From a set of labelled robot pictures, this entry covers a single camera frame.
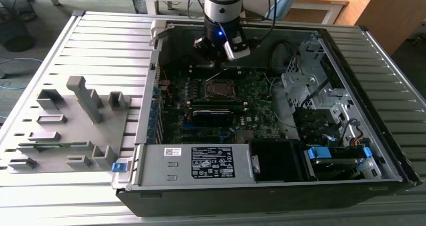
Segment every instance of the blue latch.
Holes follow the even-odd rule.
[[[366,158],[373,156],[372,150],[369,147],[365,147]]]
[[[316,146],[308,150],[310,159],[332,159],[330,149],[326,146]]]
[[[127,163],[113,163],[113,172],[114,173],[125,173],[127,172]]]

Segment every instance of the metal panel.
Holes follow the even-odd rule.
[[[107,34],[83,34],[75,33],[71,40],[99,40],[99,41],[118,41],[118,42],[143,42],[150,43],[150,36],[133,36],[126,35],[107,35]]]
[[[34,96],[46,80],[57,79],[55,82],[58,82],[61,78],[73,74],[83,74],[87,77],[101,74],[111,76],[113,81],[107,85],[97,82],[99,81],[97,78],[91,78],[91,81],[95,80],[94,83],[99,84],[89,84],[87,88],[95,88],[101,95],[111,91],[122,91],[123,94],[138,97],[133,98],[131,109],[137,111],[141,109],[143,81],[147,77],[150,63],[146,57],[153,47],[149,41],[139,37],[150,35],[150,22],[158,18],[165,18],[165,16],[103,12],[87,12],[83,20],[79,17],[71,18],[2,128],[0,140],[5,134],[19,132],[14,126],[15,121],[34,118],[35,111],[31,111],[30,107],[38,105],[34,102]],[[187,20],[174,16],[167,16],[167,18]],[[362,80],[362,86],[376,106],[380,106],[380,114],[394,138],[412,159],[417,172],[426,176],[426,114],[423,111],[423,102],[413,93],[412,87],[401,80],[401,77],[405,77],[394,67],[390,67],[392,62],[374,44],[374,40],[357,27],[292,22],[280,23],[280,25],[322,27],[332,32],[352,69]],[[75,33],[74,39],[78,40],[70,40],[73,33]],[[397,78],[397,83],[392,83],[394,82],[392,74]],[[126,77],[134,82],[126,83]],[[135,113],[133,113],[129,116],[127,136],[123,139],[122,150],[131,150],[135,146],[135,119]],[[59,177],[55,174],[11,175],[6,170],[0,170],[0,179],[0,204],[15,206],[3,208],[3,214],[14,216],[15,223],[19,220],[17,215],[26,215],[29,224],[33,225],[35,223],[41,225],[110,225],[113,222],[126,225],[233,223],[253,225],[258,222],[296,220],[305,220],[306,223],[300,223],[301,225],[310,225],[313,222],[322,225],[362,225],[372,224],[372,220],[390,225],[401,222],[401,218],[412,220],[409,225],[425,224],[425,218],[420,220],[416,215],[424,216],[426,213],[426,184],[405,192],[404,196],[380,197],[348,209],[282,212],[282,214],[221,215],[205,218],[142,219],[133,215],[115,197],[109,172],[62,173]]]
[[[81,21],[79,26],[135,28],[135,29],[150,29],[151,28],[150,23],[129,23],[129,22],[91,21],[91,20]]]
[[[118,34],[118,35],[151,35],[151,32],[149,30],[106,28],[106,27],[85,27],[85,26],[78,26],[74,32],[93,33],[93,34]]]
[[[94,49],[153,50],[153,47],[147,43],[87,41],[87,40],[71,40],[67,44],[67,47],[70,47],[70,48],[94,48]]]

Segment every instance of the metal platform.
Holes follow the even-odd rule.
[[[133,154],[141,104],[150,64],[150,26],[162,16],[86,12],[73,16],[45,63],[29,85],[0,131],[0,142],[19,130],[18,122],[34,117],[37,95],[45,84],[57,87],[62,78],[83,75],[87,88],[99,95],[122,91],[131,96],[121,156]],[[284,23],[328,28],[353,71],[373,100],[388,128],[413,166],[426,177],[425,100],[378,46],[358,27]],[[210,225],[298,221],[300,225],[421,225],[426,213],[426,185],[398,195],[377,197],[348,208],[274,214],[205,217],[139,218],[122,204],[110,186],[111,173],[75,172],[10,174],[7,159],[17,154],[0,144],[0,222],[9,225]]]

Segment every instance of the power supply label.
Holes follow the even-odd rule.
[[[236,178],[233,147],[194,147],[191,161],[195,179]]]

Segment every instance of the wastebasket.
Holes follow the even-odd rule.
[[[38,15],[33,8],[31,0],[0,0],[0,7],[14,9],[22,21],[37,19]]]
[[[35,43],[18,10],[0,7],[0,44],[11,52],[29,50]]]

